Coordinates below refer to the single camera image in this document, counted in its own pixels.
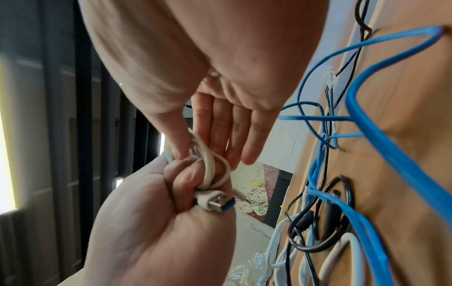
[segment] wooden surface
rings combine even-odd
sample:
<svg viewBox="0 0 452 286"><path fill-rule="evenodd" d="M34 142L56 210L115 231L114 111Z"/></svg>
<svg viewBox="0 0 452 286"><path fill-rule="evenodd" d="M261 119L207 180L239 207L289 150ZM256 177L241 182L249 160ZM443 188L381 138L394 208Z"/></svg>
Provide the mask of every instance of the wooden surface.
<svg viewBox="0 0 452 286"><path fill-rule="evenodd" d="M387 0L377 4L373 37L430 25L452 25L450 0ZM424 41L409 38L363 49L357 72ZM370 118L423 170L452 190L452 39L450 34L399 64L373 75L358 102ZM345 106L340 115L346 115ZM338 133L358 132L353 123ZM283 211L304 184L314 137L309 135ZM452 285L452 230L381 158L365 138L339 139L330 152L328 181L342 174L353 183L356 209L374 225L387 248L398 285ZM286 240L282 231L282 242ZM313 254L317 273L327 253ZM292 282L298 285L298 255ZM343 253L328 285L350 285L350 251ZM367 284L373 279L367 270Z"/></svg>

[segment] bright light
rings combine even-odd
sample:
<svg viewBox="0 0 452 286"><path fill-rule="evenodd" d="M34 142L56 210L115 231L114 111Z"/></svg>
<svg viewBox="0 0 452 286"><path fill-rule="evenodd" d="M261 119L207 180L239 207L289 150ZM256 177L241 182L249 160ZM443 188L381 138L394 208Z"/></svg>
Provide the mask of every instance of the bright light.
<svg viewBox="0 0 452 286"><path fill-rule="evenodd" d="M116 186L114 187L114 188L118 188L119 187L119 185L122 183L122 180L124 180L123 178L118 178L118 179L116 179L116 181L115 181L115 184L116 184Z"/></svg>
<svg viewBox="0 0 452 286"><path fill-rule="evenodd" d="M161 155L164 150L165 150L165 134L161 133L161 135L160 135L160 151L159 151L159 155Z"/></svg>
<svg viewBox="0 0 452 286"><path fill-rule="evenodd" d="M11 180L8 151L6 148L5 133L0 111L0 213L10 212L15 209L16 202L14 200L13 182Z"/></svg>

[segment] hand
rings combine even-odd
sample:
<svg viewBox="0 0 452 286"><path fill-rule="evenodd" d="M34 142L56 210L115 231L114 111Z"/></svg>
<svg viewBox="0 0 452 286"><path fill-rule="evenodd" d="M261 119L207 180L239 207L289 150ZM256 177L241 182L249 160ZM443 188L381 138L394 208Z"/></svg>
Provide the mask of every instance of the hand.
<svg viewBox="0 0 452 286"><path fill-rule="evenodd" d="M189 154L182 107L193 96L195 132L232 169L259 157L317 47L328 2L80 0L103 63L175 157Z"/></svg>
<svg viewBox="0 0 452 286"><path fill-rule="evenodd" d="M83 285L223 285L234 254L235 211L193 206L203 177L197 158L167 165L161 156L124 179L96 217ZM231 192L230 181L221 190Z"/></svg>

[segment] person's right hand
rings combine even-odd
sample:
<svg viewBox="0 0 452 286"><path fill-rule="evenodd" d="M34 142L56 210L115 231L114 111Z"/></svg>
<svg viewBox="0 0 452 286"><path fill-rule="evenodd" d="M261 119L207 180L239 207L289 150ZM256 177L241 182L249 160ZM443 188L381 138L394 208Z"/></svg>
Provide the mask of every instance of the person's right hand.
<svg viewBox="0 0 452 286"><path fill-rule="evenodd" d="M175 157L189 152L182 107L193 96L194 131L232 169L259 157L328 8L327 0L80 2L103 63Z"/></svg>

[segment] usb connector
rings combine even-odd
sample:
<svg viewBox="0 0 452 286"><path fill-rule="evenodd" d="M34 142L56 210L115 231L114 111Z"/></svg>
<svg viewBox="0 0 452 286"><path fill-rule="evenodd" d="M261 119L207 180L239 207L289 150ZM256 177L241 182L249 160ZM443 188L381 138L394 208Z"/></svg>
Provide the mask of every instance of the usb connector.
<svg viewBox="0 0 452 286"><path fill-rule="evenodd" d="M199 191L194 197L198 205L207 211L225 212L235 205L233 196L228 196L222 191Z"/></svg>

